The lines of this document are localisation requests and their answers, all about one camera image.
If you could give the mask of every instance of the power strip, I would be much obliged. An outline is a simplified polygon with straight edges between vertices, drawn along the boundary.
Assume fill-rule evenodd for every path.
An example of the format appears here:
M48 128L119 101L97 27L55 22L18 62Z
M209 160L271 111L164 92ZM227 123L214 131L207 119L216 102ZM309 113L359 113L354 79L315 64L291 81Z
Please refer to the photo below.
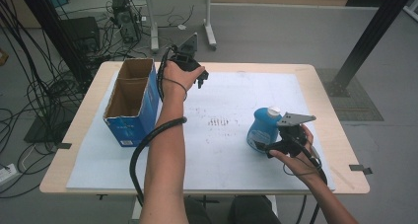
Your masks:
M3 168L2 170L0 170L0 186L2 186L3 184L7 183L11 179L19 175L13 163L7 167L9 168L9 170L7 170L6 168Z

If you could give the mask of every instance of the black pole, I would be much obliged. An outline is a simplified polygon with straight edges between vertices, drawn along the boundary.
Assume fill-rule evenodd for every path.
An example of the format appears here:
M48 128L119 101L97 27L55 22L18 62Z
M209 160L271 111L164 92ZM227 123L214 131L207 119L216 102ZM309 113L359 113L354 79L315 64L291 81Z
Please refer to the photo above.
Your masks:
M81 90L86 93L93 81L92 73L83 64L72 40L62 29L58 15L50 1L25 0L25 2L73 73Z
M348 96L346 88L408 0L384 0L337 75L325 84L328 96Z

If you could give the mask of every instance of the blue bottle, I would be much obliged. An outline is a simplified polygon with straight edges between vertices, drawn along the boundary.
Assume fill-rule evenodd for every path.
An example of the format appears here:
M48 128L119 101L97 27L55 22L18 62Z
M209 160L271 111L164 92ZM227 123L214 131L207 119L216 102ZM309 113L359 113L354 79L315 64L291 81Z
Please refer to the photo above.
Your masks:
M280 109L277 107L260 108L254 113L254 123L248 131L246 142L250 147L259 152L263 150L257 149L255 142L270 144L276 142L279 135L277 122L282 118Z

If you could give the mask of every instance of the white paper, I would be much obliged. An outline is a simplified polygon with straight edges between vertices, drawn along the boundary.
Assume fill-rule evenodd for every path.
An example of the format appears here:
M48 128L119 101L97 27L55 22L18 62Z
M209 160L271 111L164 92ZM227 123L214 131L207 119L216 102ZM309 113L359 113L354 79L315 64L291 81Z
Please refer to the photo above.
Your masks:
M77 156L68 188L134 189L129 162L134 148L122 148L102 116L113 77ZM285 112L310 114L293 74L210 73L201 89L188 92L184 104L186 192L274 193L306 191L298 178L286 175L283 164L267 159L246 144L246 134L258 108L277 106ZM314 136L328 186L335 189L314 125ZM143 184L148 148L141 153L137 176Z

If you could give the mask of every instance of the blue box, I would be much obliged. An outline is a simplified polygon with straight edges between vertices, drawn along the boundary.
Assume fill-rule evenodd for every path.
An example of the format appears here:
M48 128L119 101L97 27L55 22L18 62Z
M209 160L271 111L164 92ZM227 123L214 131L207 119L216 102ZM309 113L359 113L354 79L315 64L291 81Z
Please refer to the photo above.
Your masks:
M136 147L155 126L159 95L154 60L127 59L120 68L104 122L122 147Z

